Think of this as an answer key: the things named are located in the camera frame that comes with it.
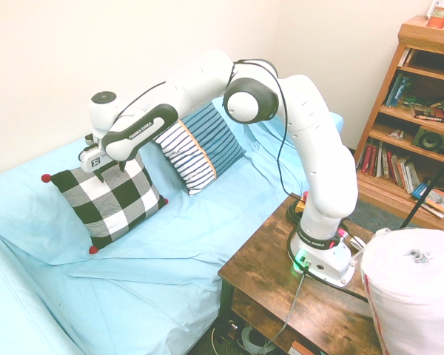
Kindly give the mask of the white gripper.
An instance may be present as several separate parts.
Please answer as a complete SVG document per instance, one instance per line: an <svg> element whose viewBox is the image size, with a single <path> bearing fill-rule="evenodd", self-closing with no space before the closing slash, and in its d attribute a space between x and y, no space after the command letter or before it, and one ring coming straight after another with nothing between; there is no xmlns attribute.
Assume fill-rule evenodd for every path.
<svg viewBox="0 0 444 355"><path fill-rule="evenodd" d="M101 149L98 145L90 145L84 148L78 156L81 163L81 169L85 172L94 172L95 176L103 183L103 172L101 169L103 166L112 162L112 159ZM125 171L126 162L121 161L118 163L118 167L121 172Z"/></svg>

